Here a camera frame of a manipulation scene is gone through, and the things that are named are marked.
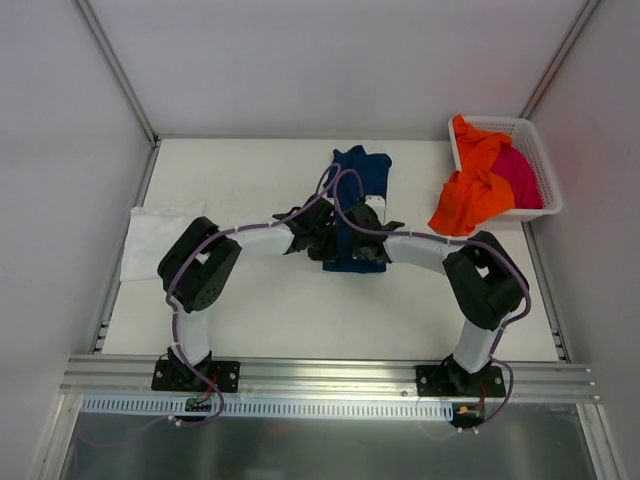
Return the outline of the blue printed t shirt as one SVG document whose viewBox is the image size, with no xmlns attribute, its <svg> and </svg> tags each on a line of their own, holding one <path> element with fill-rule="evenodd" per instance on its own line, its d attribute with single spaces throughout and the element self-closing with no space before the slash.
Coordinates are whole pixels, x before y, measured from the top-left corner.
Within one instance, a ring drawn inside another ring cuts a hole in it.
<svg viewBox="0 0 640 480">
<path fill-rule="evenodd" d="M 388 175 L 392 160 L 386 153 L 368 154 L 362 145 L 356 145 L 346 152 L 333 150 L 333 162 L 340 165 L 341 170 L 355 170 L 362 183 L 363 194 L 387 196 Z M 338 200 L 344 213 L 353 207 L 361 197 L 358 181 L 353 174 L 344 176 L 337 187 Z M 343 222 L 339 215 L 335 220 L 337 230 L 336 247 L 338 259 L 325 261 L 323 270 L 331 273 L 378 274 L 387 269 L 385 264 L 373 261 L 355 260 L 352 258 L 353 231 Z"/>
</svg>

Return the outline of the orange t shirt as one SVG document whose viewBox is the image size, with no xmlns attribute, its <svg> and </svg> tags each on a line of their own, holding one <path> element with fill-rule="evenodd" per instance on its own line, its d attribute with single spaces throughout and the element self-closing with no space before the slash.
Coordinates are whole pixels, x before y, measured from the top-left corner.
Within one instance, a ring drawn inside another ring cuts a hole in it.
<svg viewBox="0 0 640 480">
<path fill-rule="evenodd" d="M 474 127 L 458 114 L 453 118 L 460 168 L 444 183 L 438 206 L 428 222 L 438 234 L 469 236 L 476 227 L 515 207 L 510 183 L 492 167 L 509 135 Z"/>
</svg>

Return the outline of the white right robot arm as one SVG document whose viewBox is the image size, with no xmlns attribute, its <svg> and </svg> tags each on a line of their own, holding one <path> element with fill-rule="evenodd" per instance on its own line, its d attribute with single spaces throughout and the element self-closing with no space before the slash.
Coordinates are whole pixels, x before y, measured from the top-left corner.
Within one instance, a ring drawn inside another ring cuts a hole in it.
<svg viewBox="0 0 640 480">
<path fill-rule="evenodd" d="M 415 232 L 401 222 L 383 225 L 361 202 L 340 215 L 352 230 L 352 256 L 400 263 L 446 277 L 464 318 L 456 347 L 439 366 L 417 375 L 421 396 L 479 396 L 492 381 L 493 354 L 502 328 L 520 307 L 531 306 L 529 284 L 497 238 L 481 231 L 448 240 Z"/>
</svg>

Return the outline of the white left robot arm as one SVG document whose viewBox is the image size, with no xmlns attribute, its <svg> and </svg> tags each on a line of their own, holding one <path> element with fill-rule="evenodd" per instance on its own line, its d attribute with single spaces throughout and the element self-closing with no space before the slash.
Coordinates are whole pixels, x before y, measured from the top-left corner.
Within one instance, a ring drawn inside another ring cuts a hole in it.
<svg viewBox="0 0 640 480">
<path fill-rule="evenodd" d="M 322 250 L 335 238 L 333 216 L 329 200 L 312 196 L 265 223 L 224 230 L 205 216 L 192 221 L 157 268 L 172 323 L 171 343 L 156 362 L 151 389 L 196 392 L 214 383 L 224 392 L 235 391 L 237 382 L 223 375 L 238 373 L 239 364 L 212 358 L 209 308 L 238 261 Z"/>
</svg>

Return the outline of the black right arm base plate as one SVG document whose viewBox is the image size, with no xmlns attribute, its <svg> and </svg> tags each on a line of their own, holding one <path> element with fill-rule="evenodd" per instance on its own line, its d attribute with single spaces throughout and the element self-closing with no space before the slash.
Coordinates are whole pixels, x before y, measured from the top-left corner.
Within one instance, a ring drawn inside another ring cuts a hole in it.
<svg viewBox="0 0 640 480">
<path fill-rule="evenodd" d="M 454 364 L 417 365 L 415 375 L 419 397 L 499 399 L 506 396 L 502 370 L 491 363 L 473 374 Z"/>
</svg>

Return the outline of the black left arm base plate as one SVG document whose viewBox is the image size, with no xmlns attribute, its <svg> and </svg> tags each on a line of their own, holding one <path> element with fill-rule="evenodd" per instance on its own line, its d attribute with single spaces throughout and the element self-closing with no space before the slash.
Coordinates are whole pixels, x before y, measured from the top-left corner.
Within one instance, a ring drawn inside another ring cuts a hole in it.
<svg viewBox="0 0 640 480">
<path fill-rule="evenodd" d="M 241 364 L 237 361 L 203 360 L 195 366 L 200 375 L 213 383 L 221 393 L 236 393 Z M 154 366 L 151 390 L 157 392 L 204 393 L 210 385 L 180 360 L 159 358 Z"/>
</svg>

